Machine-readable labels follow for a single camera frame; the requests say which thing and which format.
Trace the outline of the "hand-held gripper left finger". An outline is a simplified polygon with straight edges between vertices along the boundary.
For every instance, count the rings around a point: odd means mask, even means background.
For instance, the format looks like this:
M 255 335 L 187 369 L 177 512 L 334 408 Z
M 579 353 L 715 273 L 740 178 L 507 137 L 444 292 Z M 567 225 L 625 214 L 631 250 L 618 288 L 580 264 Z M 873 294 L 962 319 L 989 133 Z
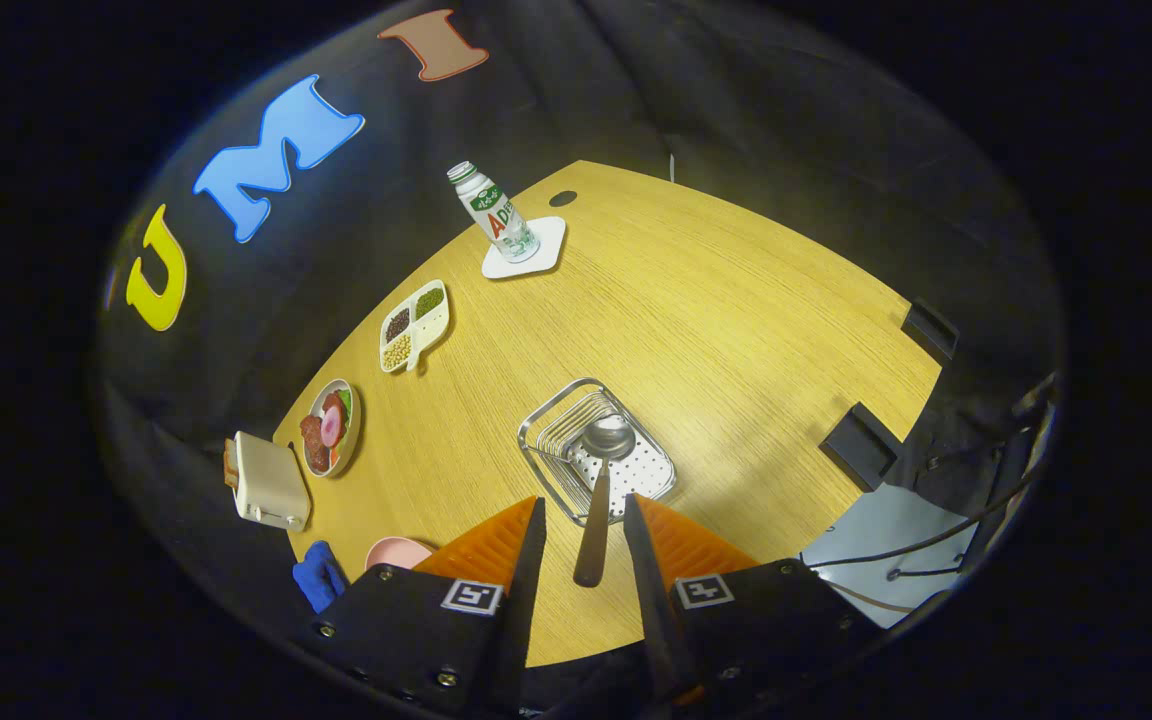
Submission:
M 311 621 L 311 655 L 410 717 L 515 717 L 545 541 L 526 497 L 414 569 L 374 564 Z

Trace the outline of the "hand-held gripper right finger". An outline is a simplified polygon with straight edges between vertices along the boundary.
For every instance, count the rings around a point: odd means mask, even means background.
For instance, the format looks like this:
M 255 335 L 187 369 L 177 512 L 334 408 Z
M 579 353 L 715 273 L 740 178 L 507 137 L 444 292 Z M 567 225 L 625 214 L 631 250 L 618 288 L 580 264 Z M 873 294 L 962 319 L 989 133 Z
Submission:
M 881 626 L 796 559 L 755 562 L 681 511 L 626 497 L 654 702 L 774 706 L 850 669 Z

